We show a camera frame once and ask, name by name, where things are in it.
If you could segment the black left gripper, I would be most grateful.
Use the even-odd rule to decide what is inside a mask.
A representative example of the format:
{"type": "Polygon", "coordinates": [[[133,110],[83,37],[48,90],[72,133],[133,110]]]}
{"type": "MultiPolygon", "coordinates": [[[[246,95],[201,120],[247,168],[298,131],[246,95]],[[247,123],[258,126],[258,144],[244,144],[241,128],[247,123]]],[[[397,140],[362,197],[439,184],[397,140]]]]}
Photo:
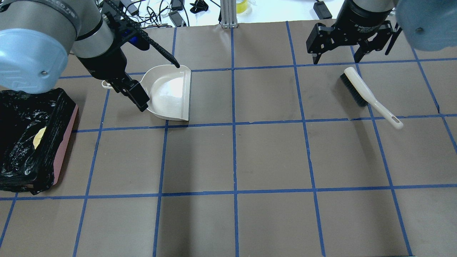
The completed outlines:
{"type": "Polygon", "coordinates": [[[93,78],[104,80],[116,93],[128,97],[133,104],[144,112],[149,97],[138,80],[134,80],[125,71],[127,58],[121,49],[101,54],[97,57],[78,57],[93,78]]]}

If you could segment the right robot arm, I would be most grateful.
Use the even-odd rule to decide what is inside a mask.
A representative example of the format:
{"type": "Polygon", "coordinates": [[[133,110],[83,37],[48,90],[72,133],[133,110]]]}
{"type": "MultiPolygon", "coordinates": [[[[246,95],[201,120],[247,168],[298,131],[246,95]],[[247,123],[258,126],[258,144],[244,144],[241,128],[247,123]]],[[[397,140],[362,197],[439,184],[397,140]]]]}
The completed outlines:
{"type": "Polygon", "coordinates": [[[439,51],[456,46],[455,0],[345,0],[335,23],[316,23],[306,49],[316,65],[321,56],[340,46],[359,48],[356,63],[372,51],[387,48],[404,33],[407,42],[421,51],[439,51]]]}

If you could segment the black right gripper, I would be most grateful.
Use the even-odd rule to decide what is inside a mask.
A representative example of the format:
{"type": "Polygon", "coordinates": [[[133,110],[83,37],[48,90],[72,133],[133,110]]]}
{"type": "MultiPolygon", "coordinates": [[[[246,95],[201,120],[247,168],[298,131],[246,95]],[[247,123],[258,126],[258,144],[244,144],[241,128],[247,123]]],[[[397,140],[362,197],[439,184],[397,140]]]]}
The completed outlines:
{"type": "Polygon", "coordinates": [[[313,26],[306,40],[313,64],[317,65],[325,52],[340,46],[359,46],[353,54],[355,63],[385,46],[385,55],[389,55],[402,32],[398,23],[392,26],[387,19],[394,7],[393,0],[345,0],[333,25],[318,22],[313,26]]]}

